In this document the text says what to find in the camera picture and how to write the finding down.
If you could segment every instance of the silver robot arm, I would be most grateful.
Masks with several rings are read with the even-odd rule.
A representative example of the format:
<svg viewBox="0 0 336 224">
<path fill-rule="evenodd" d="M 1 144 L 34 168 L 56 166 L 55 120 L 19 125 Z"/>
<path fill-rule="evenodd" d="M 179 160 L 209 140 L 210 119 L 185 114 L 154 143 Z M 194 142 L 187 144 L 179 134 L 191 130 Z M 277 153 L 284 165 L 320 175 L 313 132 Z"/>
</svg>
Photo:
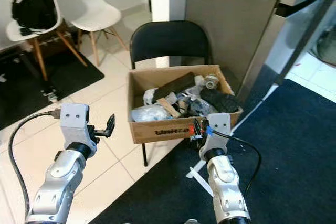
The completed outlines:
<svg viewBox="0 0 336 224">
<path fill-rule="evenodd" d="M 230 115 L 214 113 L 207 117 L 206 125 L 202 128 L 230 134 Z M 202 142 L 201 127 L 195 121 L 195 136 L 191 140 L 200 144 L 199 156 L 207 163 L 209 185 L 213 191 L 214 209 L 219 224 L 248 224 L 251 223 L 244 197 L 239 189 L 239 176 L 226 156 L 228 139 L 207 132 L 205 142 Z"/>
<path fill-rule="evenodd" d="M 80 184 L 86 160 L 97 150 L 99 138 L 109 137 L 114 129 L 114 115 L 106 130 L 97 131 L 88 125 L 89 107 L 66 103 L 60 109 L 60 125 L 65 137 L 64 151 L 58 152 L 48 168 L 43 185 L 38 190 L 25 222 L 65 224 L 75 190 Z"/>
</svg>

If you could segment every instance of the cable connector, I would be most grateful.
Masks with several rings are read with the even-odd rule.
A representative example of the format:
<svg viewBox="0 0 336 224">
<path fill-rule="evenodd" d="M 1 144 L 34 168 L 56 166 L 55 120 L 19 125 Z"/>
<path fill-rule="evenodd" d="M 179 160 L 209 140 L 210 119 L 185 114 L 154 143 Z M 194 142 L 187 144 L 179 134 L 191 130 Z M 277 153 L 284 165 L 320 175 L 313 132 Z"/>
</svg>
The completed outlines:
<svg viewBox="0 0 336 224">
<path fill-rule="evenodd" d="M 206 134 L 208 134 L 210 136 L 214 135 L 214 130 L 210 126 L 206 127 L 206 131 L 205 132 L 206 132 Z"/>
<path fill-rule="evenodd" d="M 53 111 L 51 111 L 51 114 L 54 119 L 60 119 L 61 118 L 61 109 L 60 108 L 57 108 L 57 109 L 54 109 Z"/>
</svg>

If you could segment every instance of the white chair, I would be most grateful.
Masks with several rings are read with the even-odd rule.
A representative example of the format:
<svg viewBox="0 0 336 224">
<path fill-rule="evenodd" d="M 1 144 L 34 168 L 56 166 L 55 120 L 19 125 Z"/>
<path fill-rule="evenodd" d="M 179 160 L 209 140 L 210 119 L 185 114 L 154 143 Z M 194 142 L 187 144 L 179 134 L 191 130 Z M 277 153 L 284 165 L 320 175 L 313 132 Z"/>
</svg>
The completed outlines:
<svg viewBox="0 0 336 224">
<path fill-rule="evenodd" d="M 90 31 L 97 66 L 99 65 L 99 56 L 94 31 L 102 30 L 106 37 L 107 34 L 115 35 L 121 46 L 125 50 L 128 50 L 116 30 L 112 27 L 112 25 L 121 19 L 121 13 L 118 9 L 104 0 L 57 0 L 57 2 L 63 17 L 79 28 L 78 50 L 80 49 L 82 30 Z"/>
<path fill-rule="evenodd" d="M 56 0 L 54 0 L 54 3 L 55 3 L 56 14 L 57 14 L 57 21 L 52 28 L 46 29 L 46 30 L 32 29 L 34 33 L 32 33 L 30 35 L 23 36 L 20 33 L 20 26 L 18 25 L 16 20 L 12 20 L 6 27 L 7 37 L 11 41 L 22 41 L 22 40 L 28 40 L 28 39 L 31 39 L 33 41 L 33 46 L 34 46 L 34 50 L 35 50 L 35 53 L 36 53 L 36 57 L 37 57 L 38 63 L 40 65 L 40 68 L 41 68 L 41 71 L 42 71 L 43 79 L 45 81 L 48 80 L 48 76 L 47 76 L 45 64 L 44 64 L 44 61 L 43 61 L 43 57 L 42 57 L 42 54 L 41 54 L 41 49 L 40 49 L 40 46 L 39 46 L 39 42 L 38 42 L 38 39 L 37 39 L 37 37 L 41 34 L 46 34 L 50 31 L 56 30 L 56 34 L 59 36 L 59 38 L 73 52 L 73 54 L 78 58 L 78 60 L 84 66 L 87 67 L 86 62 L 78 54 L 78 52 L 75 50 L 75 48 L 73 48 L 73 46 L 70 44 L 70 42 L 67 41 L 66 38 L 62 35 L 62 33 L 57 30 L 57 27 L 59 27 L 59 25 L 62 23 L 62 17 L 60 15 L 59 7 L 58 7 L 58 4 L 57 4 Z"/>
</svg>

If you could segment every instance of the wooden block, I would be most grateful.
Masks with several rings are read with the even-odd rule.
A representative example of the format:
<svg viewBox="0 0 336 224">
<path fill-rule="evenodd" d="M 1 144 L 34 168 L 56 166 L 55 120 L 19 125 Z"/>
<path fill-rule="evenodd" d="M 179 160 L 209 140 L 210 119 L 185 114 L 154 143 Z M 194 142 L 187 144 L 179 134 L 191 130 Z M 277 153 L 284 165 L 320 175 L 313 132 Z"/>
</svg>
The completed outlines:
<svg viewBox="0 0 336 224">
<path fill-rule="evenodd" d="M 169 83 L 166 85 L 158 88 L 154 92 L 153 100 L 157 101 L 159 98 L 166 97 L 169 93 L 179 93 L 187 88 L 195 86 L 195 78 L 192 72 L 189 72 Z"/>
<path fill-rule="evenodd" d="M 181 116 L 180 113 L 178 113 L 173 106 L 171 106 L 165 98 L 160 98 L 157 100 L 157 102 L 164 107 L 170 115 L 172 115 L 174 118 L 179 118 Z"/>
</svg>

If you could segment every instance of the plastic bag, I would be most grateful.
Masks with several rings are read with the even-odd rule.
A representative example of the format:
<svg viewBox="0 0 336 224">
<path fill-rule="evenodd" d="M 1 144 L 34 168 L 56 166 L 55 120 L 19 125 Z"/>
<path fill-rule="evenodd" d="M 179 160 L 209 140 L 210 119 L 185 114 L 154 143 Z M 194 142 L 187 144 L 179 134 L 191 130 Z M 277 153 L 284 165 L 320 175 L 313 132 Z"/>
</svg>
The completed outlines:
<svg viewBox="0 0 336 224">
<path fill-rule="evenodd" d="M 195 76 L 195 84 L 197 86 L 204 86 L 205 85 L 205 80 L 203 76 Z"/>
<path fill-rule="evenodd" d="M 153 97 L 155 89 L 148 89 L 145 91 L 145 94 L 143 94 L 143 105 L 151 105 L 153 104 Z"/>
<path fill-rule="evenodd" d="M 200 92 L 204 89 L 204 86 L 192 86 L 185 90 L 185 93 L 191 98 L 192 101 L 195 101 L 197 98 L 201 98 Z"/>
<path fill-rule="evenodd" d="M 190 104 L 190 114 L 193 116 L 207 116 L 218 111 L 201 98 L 197 98 Z"/>
<path fill-rule="evenodd" d="M 153 104 L 132 110 L 132 118 L 136 122 L 150 122 L 171 119 L 172 116 L 161 105 Z"/>
<path fill-rule="evenodd" d="M 169 93 L 169 95 L 167 95 L 165 99 L 170 105 L 173 105 L 174 103 L 177 102 L 177 97 L 173 92 Z"/>
</svg>

